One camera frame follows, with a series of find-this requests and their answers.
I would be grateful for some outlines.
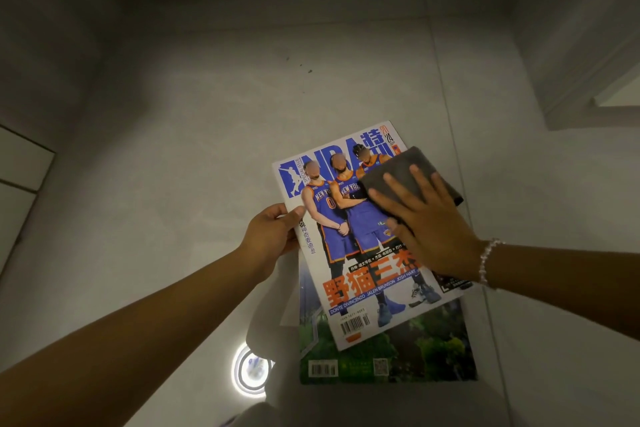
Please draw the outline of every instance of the barcode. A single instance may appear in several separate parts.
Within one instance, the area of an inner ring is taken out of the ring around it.
[[[309,378],[338,376],[338,360],[309,360]]]
[[[373,375],[389,376],[389,361],[386,358],[373,358]]]
[[[355,316],[354,318],[347,319],[343,323],[340,323],[342,328],[342,334],[347,334],[360,331],[364,326],[369,326],[369,315],[364,313],[361,316]]]

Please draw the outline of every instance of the nba magazine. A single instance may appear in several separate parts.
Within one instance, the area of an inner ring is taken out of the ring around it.
[[[338,351],[302,254],[300,269],[300,382],[407,383],[476,380],[460,300]]]
[[[406,150],[390,122],[273,164],[339,351],[457,299],[470,282],[434,274],[393,235],[359,179]]]

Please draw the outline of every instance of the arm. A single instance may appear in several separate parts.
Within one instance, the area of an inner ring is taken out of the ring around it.
[[[429,269],[477,282],[487,242],[460,216],[438,174],[431,177],[431,186],[417,167],[411,171],[426,202],[389,174],[385,180],[404,205],[375,190],[369,190],[369,196],[407,223],[409,228],[393,219],[388,224]],[[640,339],[640,254],[498,245],[486,262],[486,278],[492,287],[547,302]]]
[[[333,198],[333,201],[335,201],[335,204],[337,204],[340,209],[352,208],[356,204],[366,201],[366,199],[351,199],[350,197],[343,197],[340,194],[340,186],[338,186],[336,181],[332,181],[329,185],[329,189],[331,189],[331,197]]]
[[[121,426],[298,242],[299,206],[257,215],[236,251],[0,374],[0,425]]]
[[[314,193],[308,187],[302,190],[302,202],[305,208],[309,212],[309,216],[316,220],[318,223],[327,228],[339,229],[341,223],[336,223],[334,220],[329,220],[325,215],[318,212],[316,203],[314,202]]]

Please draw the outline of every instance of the sneaker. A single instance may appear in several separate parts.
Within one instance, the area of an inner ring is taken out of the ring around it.
[[[398,304],[397,302],[393,302],[387,296],[385,296],[385,299],[387,301],[387,305],[389,306],[389,312],[391,314],[400,314],[404,309],[406,309],[405,304]]]
[[[415,283],[413,284],[411,298],[415,301],[409,303],[409,307],[416,307],[417,305],[420,305],[425,301],[429,304],[433,304],[442,299],[442,297],[440,297],[440,294],[433,290],[433,287],[428,286],[427,284],[418,285]]]
[[[387,304],[380,304],[380,308],[378,309],[378,327],[388,325],[391,322],[391,311],[389,310],[389,306]]]

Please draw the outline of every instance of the tiled floor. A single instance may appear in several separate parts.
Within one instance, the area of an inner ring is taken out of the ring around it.
[[[473,15],[489,2],[149,0],[0,282],[0,367],[226,253],[278,200],[273,160],[384,119],[465,191],[478,234],[638,251],[637,132],[546,131],[507,24]],[[481,294],[465,303],[481,382],[300,387],[295,330],[278,326],[294,271],[281,263],[130,425],[217,425],[251,405],[230,384],[245,336],[276,360],[268,412],[284,424],[508,425]],[[514,424],[640,415],[637,343],[489,302]]]

